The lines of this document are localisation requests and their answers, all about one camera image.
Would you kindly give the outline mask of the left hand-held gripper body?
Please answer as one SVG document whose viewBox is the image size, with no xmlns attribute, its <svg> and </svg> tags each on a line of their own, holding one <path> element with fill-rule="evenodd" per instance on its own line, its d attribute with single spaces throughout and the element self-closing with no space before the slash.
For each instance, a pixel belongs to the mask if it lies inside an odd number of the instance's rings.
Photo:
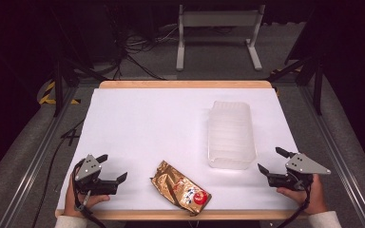
<svg viewBox="0 0 365 228">
<path fill-rule="evenodd" d="M 118 189 L 118 183 L 115 180 L 101 180 L 99 175 L 102 170 L 100 163 L 91 154 L 81 160 L 77 165 L 77 173 L 74 175 L 73 186 L 76 191 L 91 196 L 98 195 L 115 195 Z"/>
</svg>

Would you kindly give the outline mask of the clear plastic container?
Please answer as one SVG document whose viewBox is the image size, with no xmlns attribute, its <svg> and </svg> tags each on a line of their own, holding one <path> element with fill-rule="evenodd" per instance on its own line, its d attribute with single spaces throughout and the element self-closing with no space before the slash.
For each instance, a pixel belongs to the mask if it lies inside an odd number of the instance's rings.
<svg viewBox="0 0 365 228">
<path fill-rule="evenodd" d="M 257 157 L 250 105 L 215 101 L 207 124 L 208 164 L 245 170 Z"/>
</svg>

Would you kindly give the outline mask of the person's left hand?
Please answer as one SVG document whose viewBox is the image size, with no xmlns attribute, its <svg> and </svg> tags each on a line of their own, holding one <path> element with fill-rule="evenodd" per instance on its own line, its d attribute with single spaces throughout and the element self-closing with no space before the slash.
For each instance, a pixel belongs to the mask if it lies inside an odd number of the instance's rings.
<svg viewBox="0 0 365 228">
<path fill-rule="evenodd" d="M 63 212 L 63 216 L 71 216 L 77 218 L 84 218 L 84 215 L 81 211 L 75 209 L 75 195 L 73 192 L 73 178 L 69 179 L 68 188 L 66 193 L 66 200 L 65 200 L 65 209 Z M 104 201 L 109 201 L 109 195 L 98 195 L 98 196 L 90 196 L 87 200 L 85 200 L 86 195 L 79 194 L 78 200 L 82 205 L 84 205 L 87 209 L 91 209 L 96 204 Z"/>
</svg>

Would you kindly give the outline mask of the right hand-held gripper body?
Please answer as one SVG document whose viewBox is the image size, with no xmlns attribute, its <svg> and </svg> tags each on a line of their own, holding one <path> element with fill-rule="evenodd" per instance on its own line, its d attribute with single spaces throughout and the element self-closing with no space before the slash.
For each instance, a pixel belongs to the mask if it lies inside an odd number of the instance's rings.
<svg viewBox="0 0 365 228">
<path fill-rule="evenodd" d="M 285 174 L 269 172 L 266 177 L 271 187 L 285 187 L 292 191 L 304 191 L 313 183 L 313 175 L 330 175 L 331 170 L 313 161 L 302 153 L 295 153 L 293 158 L 285 163 Z"/>
</svg>

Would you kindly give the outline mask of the black tripod stand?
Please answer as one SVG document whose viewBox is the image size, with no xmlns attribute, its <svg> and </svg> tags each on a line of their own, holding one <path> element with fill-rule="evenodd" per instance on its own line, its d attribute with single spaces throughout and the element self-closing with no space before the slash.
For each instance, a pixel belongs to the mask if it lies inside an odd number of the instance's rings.
<svg viewBox="0 0 365 228">
<path fill-rule="evenodd" d="M 48 28 L 48 33 L 52 52 L 52 57 L 55 62 L 53 80 L 55 82 L 55 99 L 56 109 L 54 116 L 57 117 L 65 110 L 65 106 L 68 104 L 65 96 L 80 83 L 79 74 L 75 72 L 75 69 L 81 71 L 88 78 L 92 78 L 97 82 L 105 81 L 106 78 L 88 68 L 81 60 L 78 51 L 79 47 L 74 46 L 72 38 L 79 36 L 79 31 L 73 29 L 73 22 L 63 20 L 61 17 L 62 12 L 66 12 L 66 7 L 48 8 L 48 19 L 51 23 Z"/>
<path fill-rule="evenodd" d="M 318 115 L 321 114 L 321 59 L 323 55 L 324 25 L 324 7 L 316 6 L 284 64 L 287 64 L 290 60 L 295 60 L 295 62 L 284 69 L 274 69 L 270 76 L 266 78 L 268 82 L 272 83 L 289 73 L 295 72 L 297 69 L 299 69 L 299 73 L 295 82 L 298 86 L 307 86 L 310 80 L 315 78 L 313 106 Z"/>
</svg>

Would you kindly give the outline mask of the aluminium frame rail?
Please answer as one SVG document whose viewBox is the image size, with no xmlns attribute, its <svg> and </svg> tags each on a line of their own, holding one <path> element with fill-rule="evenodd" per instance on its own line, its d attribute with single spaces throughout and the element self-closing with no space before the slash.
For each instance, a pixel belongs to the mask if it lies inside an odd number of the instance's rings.
<svg viewBox="0 0 365 228">
<path fill-rule="evenodd" d="M 70 87 L 67 89 L 64 98 L 62 99 L 64 104 L 59 109 L 56 116 L 51 119 L 46 133 L 40 141 L 36 151 L 33 153 L 32 159 L 30 161 L 22 162 L 22 165 L 25 166 L 27 170 L 18 184 L 16 192 L 14 193 L 4 216 L 0 220 L 0 228 L 11 228 L 14 221 L 16 220 L 17 215 L 29 194 L 29 191 L 34 184 L 36 177 L 38 176 L 39 170 L 48 153 L 48 148 L 50 147 L 54 134 L 63 120 L 63 117 L 65 116 L 67 108 L 69 107 L 76 90 L 76 87 Z"/>
<path fill-rule="evenodd" d="M 350 168 L 340 154 L 340 150 L 323 117 L 317 114 L 314 108 L 313 95 L 311 92 L 303 86 L 300 86 L 298 90 L 304 99 L 309 112 L 317 123 L 317 128 L 328 146 L 328 156 L 330 157 L 336 172 L 341 179 L 341 182 L 363 227 L 365 228 L 365 198 L 361 193 L 361 189 L 359 188 L 355 175 L 351 172 Z"/>
</svg>

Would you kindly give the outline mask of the gold snack packet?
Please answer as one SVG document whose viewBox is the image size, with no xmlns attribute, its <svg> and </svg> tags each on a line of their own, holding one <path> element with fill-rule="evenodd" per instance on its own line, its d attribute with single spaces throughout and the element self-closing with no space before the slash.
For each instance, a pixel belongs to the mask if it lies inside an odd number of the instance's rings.
<svg viewBox="0 0 365 228">
<path fill-rule="evenodd" d="M 198 215 L 212 199 L 209 192 L 166 161 L 159 164 L 150 180 L 163 197 L 191 216 Z"/>
</svg>

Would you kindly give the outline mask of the white table cover sheet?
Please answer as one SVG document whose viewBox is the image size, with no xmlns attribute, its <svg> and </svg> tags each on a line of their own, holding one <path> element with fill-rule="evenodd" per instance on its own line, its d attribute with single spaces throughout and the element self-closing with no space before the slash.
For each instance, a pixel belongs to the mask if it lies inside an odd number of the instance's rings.
<svg viewBox="0 0 365 228">
<path fill-rule="evenodd" d="M 208 112 L 216 101 L 242 102 L 251 108 L 257 158 L 246 170 L 218 169 L 207 161 Z M 174 210 L 150 179 L 168 162 L 212 198 L 207 211 L 289 210 L 295 203 L 269 187 L 259 167 L 285 170 L 275 151 L 297 146 L 274 89 L 266 88 L 97 88 L 86 114 L 74 160 L 106 154 L 101 179 L 127 179 L 105 211 Z"/>
</svg>

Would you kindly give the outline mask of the yellow black hazard tape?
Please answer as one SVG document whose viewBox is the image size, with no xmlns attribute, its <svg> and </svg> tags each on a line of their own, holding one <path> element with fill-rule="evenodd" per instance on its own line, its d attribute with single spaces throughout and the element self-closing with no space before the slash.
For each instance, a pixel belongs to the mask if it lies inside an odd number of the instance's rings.
<svg viewBox="0 0 365 228">
<path fill-rule="evenodd" d="M 55 105 L 55 82 L 50 80 L 46 82 L 40 89 L 40 94 L 37 97 L 37 102 L 40 105 Z"/>
</svg>

